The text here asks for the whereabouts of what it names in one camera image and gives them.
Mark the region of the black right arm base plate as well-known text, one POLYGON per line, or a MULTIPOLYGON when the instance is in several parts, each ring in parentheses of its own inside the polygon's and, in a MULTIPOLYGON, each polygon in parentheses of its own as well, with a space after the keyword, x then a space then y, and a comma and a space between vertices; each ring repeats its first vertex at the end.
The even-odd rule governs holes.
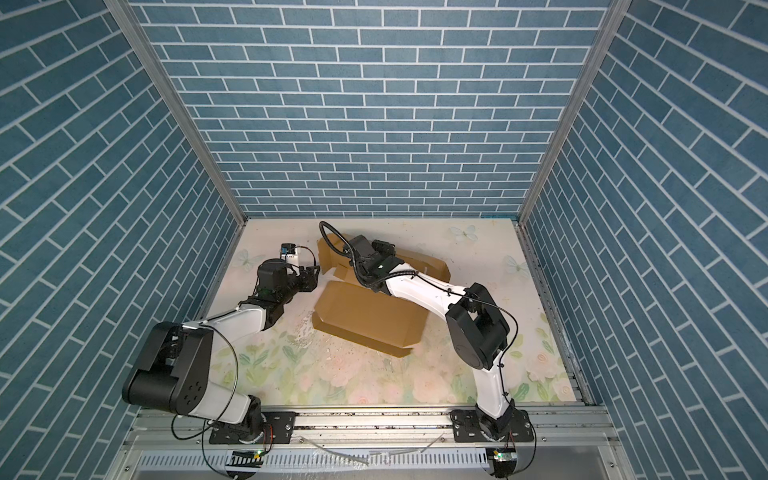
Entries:
POLYGON ((454 441, 457 443, 532 442, 533 426, 528 412, 509 407, 494 419, 480 409, 455 409, 449 413, 454 441))

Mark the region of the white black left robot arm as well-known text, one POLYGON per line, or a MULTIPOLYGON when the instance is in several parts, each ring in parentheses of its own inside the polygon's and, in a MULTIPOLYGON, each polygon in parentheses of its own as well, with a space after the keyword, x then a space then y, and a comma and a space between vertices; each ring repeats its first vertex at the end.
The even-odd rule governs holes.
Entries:
POLYGON ((317 288, 320 267, 269 259, 257 269, 253 293, 235 309, 201 321, 161 322, 150 331, 122 398, 131 405, 230 426, 246 442, 262 433, 261 401, 210 380, 213 354, 270 329, 298 293, 317 288))

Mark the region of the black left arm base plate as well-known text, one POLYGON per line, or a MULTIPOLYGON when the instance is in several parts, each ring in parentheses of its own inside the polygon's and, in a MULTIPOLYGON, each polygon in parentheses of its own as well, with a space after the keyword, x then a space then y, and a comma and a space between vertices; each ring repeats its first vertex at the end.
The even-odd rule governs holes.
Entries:
POLYGON ((296 417, 293 411, 267 411, 247 416, 239 424, 214 422, 208 442, 211 445, 289 444, 296 417))

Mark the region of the brown cardboard paper box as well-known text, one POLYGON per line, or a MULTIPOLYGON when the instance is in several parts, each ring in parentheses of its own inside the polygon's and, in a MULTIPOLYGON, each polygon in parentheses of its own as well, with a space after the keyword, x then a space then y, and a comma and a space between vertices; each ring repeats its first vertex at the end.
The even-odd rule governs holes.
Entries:
POLYGON ((328 283, 315 304, 313 327, 393 357, 411 354, 421 341, 428 310, 362 287, 348 259, 332 252, 323 239, 317 247, 328 283))

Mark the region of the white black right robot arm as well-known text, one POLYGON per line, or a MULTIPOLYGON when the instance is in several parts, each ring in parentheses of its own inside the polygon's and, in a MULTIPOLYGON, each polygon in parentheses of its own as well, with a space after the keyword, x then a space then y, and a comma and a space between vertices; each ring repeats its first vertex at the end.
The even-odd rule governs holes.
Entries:
POLYGON ((481 430, 492 440, 511 436, 516 409, 502 374, 510 326, 486 287, 460 287, 430 277, 397 257, 392 244, 362 235, 344 240, 339 253, 349 260, 360 285, 443 317, 454 351, 473 369, 481 430))

